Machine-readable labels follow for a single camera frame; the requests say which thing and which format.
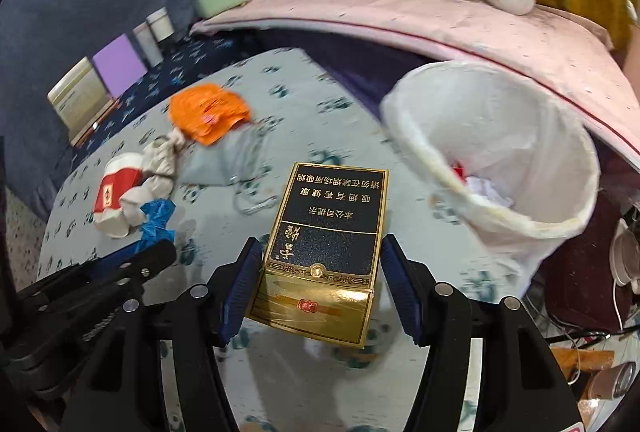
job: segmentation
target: white cable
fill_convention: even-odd
[[[620,311],[618,311],[618,304],[616,303],[616,281],[613,280],[613,309],[616,310],[616,316],[618,317],[618,323],[620,324],[620,331],[623,329],[622,318],[620,318]]]
[[[566,381],[567,385],[573,385],[575,382],[578,381],[578,378],[580,378],[580,373],[582,372],[582,362],[580,360],[580,349],[578,348],[578,343],[569,335],[569,333],[567,333],[564,329],[562,329],[562,327],[558,326],[556,323],[553,322],[553,320],[551,320],[551,318],[549,318],[546,315],[543,315],[537,307],[535,307],[533,305],[533,302],[531,301],[531,299],[529,298],[529,295],[525,293],[524,298],[526,299],[526,301],[529,303],[529,305],[535,310],[535,312],[543,317],[544,319],[546,319],[549,323],[551,323],[551,325],[553,325],[558,331],[560,331],[564,336],[566,336],[567,338],[569,338],[569,340],[571,341],[571,343],[574,345],[575,348],[575,354],[578,357],[578,365],[577,365],[577,370],[575,371],[574,376],[570,379]]]

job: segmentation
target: white plastic bag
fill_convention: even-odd
[[[600,168],[578,118],[529,78],[481,63],[438,62],[405,75],[382,117],[407,164],[435,180],[524,293],[543,258],[580,234]],[[490,179],[506,208],[476,195],[450,167]]]

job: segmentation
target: floor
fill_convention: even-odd
[[[38,257],[46,224],[7,189],[6,245],[19,291],[36,281]]]

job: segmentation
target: blue gripper pad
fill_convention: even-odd
[[[387,235],[382,239],[380,264],[385,272],[386,283],[394,299],[402,328],[407,335],[414,339],[414,343],[419,345],[423,332],[422,303],[409,280],[404,264],[396,253],[394,242],[397,245],[396,239],[392,235]]]
[[[257,287],[256,281],[261,262],[262,247],[254,238],[222,304],[222,323],[218,330],[218,337],[224,344],[228,344],[240,331],[244,312]]]
[[[127,260],[134,258],[138,254],[136,252],[137,245],[138,241],[133,242],[132,244],[114,251],[110,255],[96,260],[95,265],[89,272],[91,280],[101,280],[108,277],[114,271],[117,271],[121,264],[124,264]]]

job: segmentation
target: metal screw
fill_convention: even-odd
[[[139,307],[140,302],[138,302],[135,298],[130,298],[122,305],[122,309],[124,309],[127,313],[132,313]]]
[[[209,288],[207,288],[207,286],[203,284],[200,284],[198,286],[193,286],[189,291],[191,296],[194,298],[202,298],[206,296],[208,292],[209,292]]]
[[[511,311],[517,311],[520,309],[520,301],[514,297],[505,298],[504,305],[507,306],[507,309],[511,309]]]
[[[436,284],[436,293],[443,297],[448,297],[453,294],[453,288],[446,282],[438,282]]]

